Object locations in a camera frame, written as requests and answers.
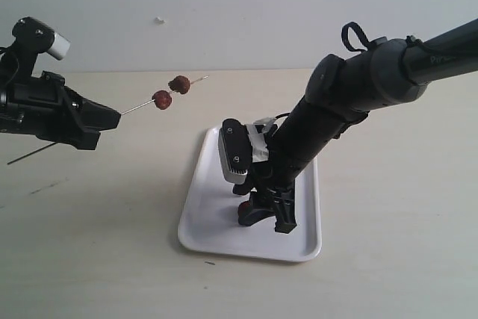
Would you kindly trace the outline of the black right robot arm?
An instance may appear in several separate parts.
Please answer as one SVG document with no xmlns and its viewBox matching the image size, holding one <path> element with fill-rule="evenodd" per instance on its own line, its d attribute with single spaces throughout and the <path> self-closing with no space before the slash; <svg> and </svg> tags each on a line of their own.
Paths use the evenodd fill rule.
<svg viewBox="0 0 478 319">
<path fill-rule="evenodd" d="M 280 126 L 265 133 L 264 164 L 251 166 L 237 195 L 238 222 L 252 226 L 275 217 L 275 230 L 290 233 L 295 219 L 295 179 L 332 139 L 363 122 L 372 110 L 413 102 L 437 80 L 477 70 L 477 21 L 427 41 L 380 37 L 369 40 L 350 22 L 342 42 L 356 56 L 327 55 L 308 80 L 305 93 Z"/>
</svg>

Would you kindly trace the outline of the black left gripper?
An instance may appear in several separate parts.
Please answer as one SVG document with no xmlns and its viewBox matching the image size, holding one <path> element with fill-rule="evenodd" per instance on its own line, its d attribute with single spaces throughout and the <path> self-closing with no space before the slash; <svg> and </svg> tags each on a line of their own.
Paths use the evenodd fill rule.
<svg viewBox="0 0 478 319">
<path fill-rule="evenodd" d="M 94 150 L 100 132 L 115 129 L 121 114 L 65 85 L 62 76 L 44 72 L 39 78 L 7 83 L 1 71 L 1 132 L 33 135 L 80 150 Z"/>
</svg>

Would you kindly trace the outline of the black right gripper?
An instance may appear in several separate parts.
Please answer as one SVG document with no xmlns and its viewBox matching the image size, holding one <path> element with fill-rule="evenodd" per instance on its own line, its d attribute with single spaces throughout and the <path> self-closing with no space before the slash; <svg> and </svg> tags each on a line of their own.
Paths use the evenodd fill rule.
<svg viewBox="0 0 478 319">
<path fill-rule="evenodd" d="M 240 226 L 253 226 L 270 217 L 276 217 L 275 232 L 291 233 L 296 227 L 295 218 L 295 178 L 310 162 L 310 149 L 304 146 L 291 148 L 272 148 L 269 158 L 265 162 L 253 163 L 242 185 L 234 185 L 232 192 L 238 196 L 245 196 L 256 189 L 263 187 L 275 188 L 272 192 L 273 209 L 257 192 L 249 194 L 251 206 L 238 214 Z"/>
</svg>

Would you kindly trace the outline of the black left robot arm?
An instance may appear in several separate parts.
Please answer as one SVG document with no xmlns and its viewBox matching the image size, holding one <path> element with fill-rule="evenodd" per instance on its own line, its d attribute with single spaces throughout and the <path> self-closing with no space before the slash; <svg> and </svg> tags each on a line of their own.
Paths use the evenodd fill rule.
<svg viewBox="0 0 478 319">
<path fill-rule="evenodd" d="M 101 132 L 116 129 L 120 118 L 120 112 L 81 96 L 53 72 L 1 89 L 1 131 L 9 134 L 94 150 Z"/>
</svg>

